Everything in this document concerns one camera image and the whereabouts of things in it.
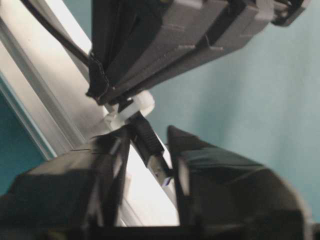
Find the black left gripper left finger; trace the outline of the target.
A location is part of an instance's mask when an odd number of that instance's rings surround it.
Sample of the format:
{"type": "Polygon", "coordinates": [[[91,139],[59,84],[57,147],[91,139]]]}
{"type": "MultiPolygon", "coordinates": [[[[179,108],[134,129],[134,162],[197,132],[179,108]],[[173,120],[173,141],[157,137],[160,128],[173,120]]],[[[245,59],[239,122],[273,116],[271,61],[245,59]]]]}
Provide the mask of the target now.
{"type": "Polygon", "coordinates": [[[1,239],[100,239],[117,225],[129,148],[122,127],[19,174],[0,198],[1,239]]]}

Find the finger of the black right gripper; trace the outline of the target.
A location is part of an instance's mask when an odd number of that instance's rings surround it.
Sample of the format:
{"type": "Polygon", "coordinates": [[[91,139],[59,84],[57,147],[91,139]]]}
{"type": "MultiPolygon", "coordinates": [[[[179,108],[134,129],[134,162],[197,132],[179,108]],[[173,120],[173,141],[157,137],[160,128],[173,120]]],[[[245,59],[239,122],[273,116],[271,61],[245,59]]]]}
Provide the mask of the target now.
{"type": "Polygon", "coordinates": [[[127,0],[136,17],[107,68],[107,102],[131,97],[243,48],[267,25],[287,27],[303,0],[127,0]]]}
{"type": "Polygon", "coordinates": [[[87,96],[115,103],[170,79],[173,0],[93,0],[87,96]]]}

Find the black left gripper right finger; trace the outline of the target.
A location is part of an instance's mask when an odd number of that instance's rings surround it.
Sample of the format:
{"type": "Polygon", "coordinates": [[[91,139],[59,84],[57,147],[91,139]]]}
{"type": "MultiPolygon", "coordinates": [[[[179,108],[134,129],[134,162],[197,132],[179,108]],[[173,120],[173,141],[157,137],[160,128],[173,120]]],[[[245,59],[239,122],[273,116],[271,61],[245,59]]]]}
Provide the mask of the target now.
{"type": "Polygon", "coordinates": [[[298,192],[252,159],[167,129],[180,224],[220,240],[312,240],[314,221],[298,192]]]}

